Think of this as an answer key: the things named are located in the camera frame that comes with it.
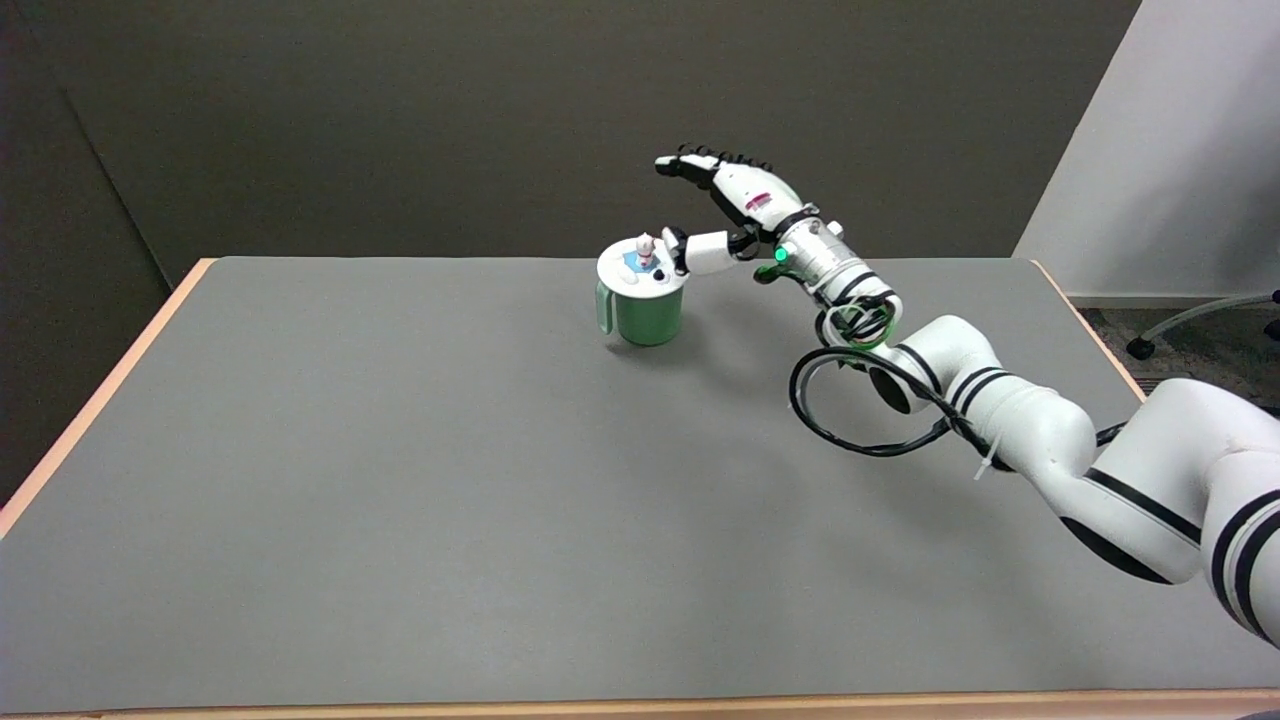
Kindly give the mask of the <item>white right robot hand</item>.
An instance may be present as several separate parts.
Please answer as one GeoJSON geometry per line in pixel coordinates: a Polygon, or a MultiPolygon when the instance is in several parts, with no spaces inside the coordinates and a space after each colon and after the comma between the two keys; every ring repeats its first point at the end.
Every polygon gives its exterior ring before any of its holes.
{"type": "Polygon", "coordinates": [[[780,242],[780,231],[792,217],[804,217],[806,204],[769,163],[754,158],[682,145],[654,160],[657,174],[680,178],[708,193],[737,228],[690,234],[663,229],[663,240],[681,275],[709,275],[756,259],[762,249],[780,242]]]}

